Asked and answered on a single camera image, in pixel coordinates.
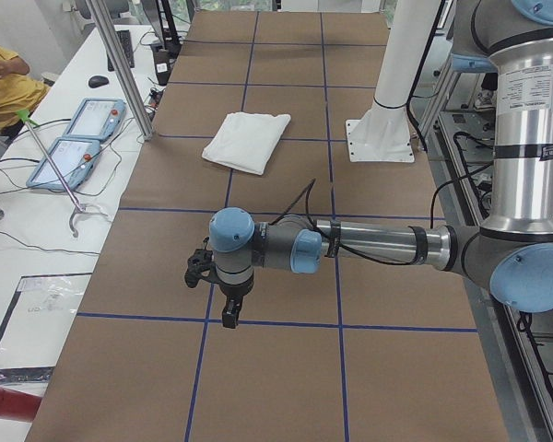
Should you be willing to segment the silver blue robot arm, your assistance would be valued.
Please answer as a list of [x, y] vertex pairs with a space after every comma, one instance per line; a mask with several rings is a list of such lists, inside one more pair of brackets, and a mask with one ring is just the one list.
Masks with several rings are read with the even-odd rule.
[[524, 313], [553, 309], [553, 1], [461, 1], [453, 55], [497, 72], [491, 207], [477, 227], [393, 229], [285, 213], [257, 223], [238, 207], [209, 223], [206, 273], [233, 329], [258, 267], [314, 273], [351, 255], [457, 273]]

